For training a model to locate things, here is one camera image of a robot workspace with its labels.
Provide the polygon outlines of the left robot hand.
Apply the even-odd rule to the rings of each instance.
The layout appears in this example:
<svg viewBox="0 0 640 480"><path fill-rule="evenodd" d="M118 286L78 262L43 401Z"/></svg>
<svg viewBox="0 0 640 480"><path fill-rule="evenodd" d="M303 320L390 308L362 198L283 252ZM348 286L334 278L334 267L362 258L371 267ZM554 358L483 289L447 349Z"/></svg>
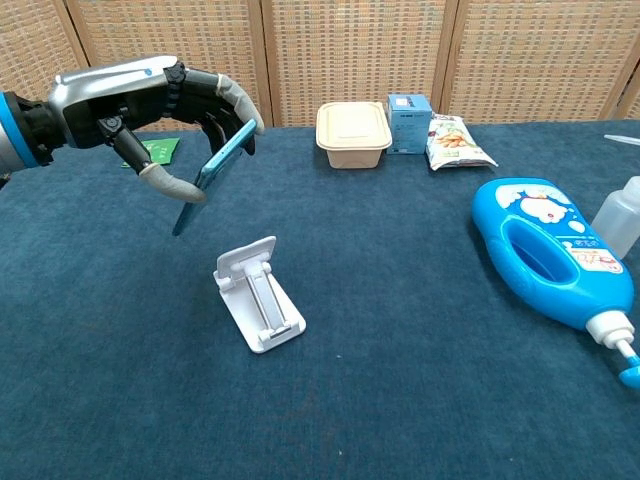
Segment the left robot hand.
<svg viewBox="0 0 640 480"><path fill-rule="evenodd" d="M264 121L247 92L222 73L189 68L172 55L145 57L55 77L48 97L44 145L88 149L112 147L139 178L160 193L202 203L205 193L151 161L135 130L170 118L197 124L217 152L225 139L253 120Z"/></svg>

